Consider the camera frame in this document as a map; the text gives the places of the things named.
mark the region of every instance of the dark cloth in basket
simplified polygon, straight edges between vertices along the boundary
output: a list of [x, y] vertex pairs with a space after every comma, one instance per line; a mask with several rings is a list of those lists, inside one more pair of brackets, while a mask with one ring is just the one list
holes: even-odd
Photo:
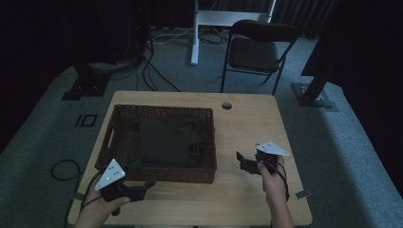
[[141, 159], [142, 164], [196, 164], [202, 158], [204, 141], [199, 135], [201, 128], [202, 120], [188, 114], [166, 119], [141, 118], [140, 143], [134, 157], [137, 161]]

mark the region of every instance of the carpeted floor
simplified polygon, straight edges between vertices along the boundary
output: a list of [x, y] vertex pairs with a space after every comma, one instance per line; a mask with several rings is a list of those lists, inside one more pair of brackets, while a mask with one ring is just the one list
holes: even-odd
[[[379, 161], [365, 131], [342, 90], [328, 84], [325, 92], [338, 112], [298, 105], [291, 83], [310, 83], [300, 77], [316, 40], [298, 39], [290, 51], [276, 99], [292, 146], [314, 221], [308, 227], [402, 227], [403, 200]], [[154, 45], [153, 66], [185, 92], [219, 92], [225, 45], [201, 43], [199, 63], [190, 65], [192, 41], [175, 39]], [[94, 65], [106, 70], [110, 66]], [[113, 93], [150, 90], [143, 67], [113, 74], [103, 97], [61, 101], [77, 73], [71, 67], [57, 77], [31, 115], [0, 155], [0, 227], [63, 227], [74, 177], [86, 167]], [[145, 78], [151, 84], [148, 70]], [[150, 69], [160, 91], [176, 91]], [[260, 76], [228, 76], [225, 92], [269, 94], [274, 79], [264, 85]], [[91, 124], [82, 125], [87, 116]], [[73, 162], [77, 162], [80, 171]]]

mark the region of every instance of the person's right arm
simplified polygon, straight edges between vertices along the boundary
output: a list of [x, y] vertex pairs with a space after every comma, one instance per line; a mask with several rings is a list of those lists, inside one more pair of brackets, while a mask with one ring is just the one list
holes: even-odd
[[[278, 156], [278, 163], [284, 166], [284, 158]], [[271, 175], [261, 162], [258, 162], [258, 169], [263, 178], [263, 188], [266, 192], [266, 202], [270, 208], [273, 228], [294, 227], [293, 219], [287, 205], [285, 196], [286, 190], [282, 178], [274, 173]], [[285, 177], [285, 171], [278, 165], [278, 171]]]

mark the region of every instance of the table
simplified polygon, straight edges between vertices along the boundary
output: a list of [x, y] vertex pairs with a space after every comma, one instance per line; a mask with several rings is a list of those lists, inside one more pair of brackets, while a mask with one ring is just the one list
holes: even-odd
[[265, 13], [261, 12], [240, 12], [240, 11], [217, 11], [199, 10], [199, 0], [195, 0], [194, 13], [194, 36], [192, 59], [190, 64], [195, 66], [199, 61], [199, 26], [224, 26], [232, 27], [234, 23], [242, 19], [270, 22], [276, 0], [270, 0], [270, 6]]
[[[232, 105], [225, 110], [221, 104]], [[291, 155], [285, 157], [290, 189], [288, 205], [296, 225], [312, 222], [307, 199], [297, 199], [302, 184], [287, 139], [275, 97], [271, 95], [117, 91], [110, 103], [98, 139], [94, 145], [78, 192], [85, 193], [96, 174], [94, 164], [100, 152], [114, 105], [164, 105], [213, 109], [218, 169], [212, 184], [157, 182], [143, 201], [122, 207], [118, 217], [106, 224], [117, 225], [268, 225], [270, 211], [262, 191], [261, 176], [240, 170], [239, 151], [245, 159], [254, 159], [255, 144], [272, 140]], [[68, 221], [74, 223], [80, 201], [72, 203]]]

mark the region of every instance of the woven tray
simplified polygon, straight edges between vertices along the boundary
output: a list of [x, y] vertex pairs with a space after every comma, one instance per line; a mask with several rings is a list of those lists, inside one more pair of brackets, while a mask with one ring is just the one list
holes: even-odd
[[182, 114], [191, 114], [202, 120], [200, 136], [205, 141], [205, 150], [202, 151], [200, 165], [186, 168], [141, 167], [135, 172], [128, 172], [126, 179], [128, 181], [155, 179], [156, 181], [212, 183], [217, 170], [217, 160], [211, 108], [115, 105], [95, 168], [105, 169], [112, 159], [116, 159], [121, 167], [129, 165], [129, 154], [133, 153], [140, 136], [138, 128], [133, 127], [139, 118], [165, 119]]

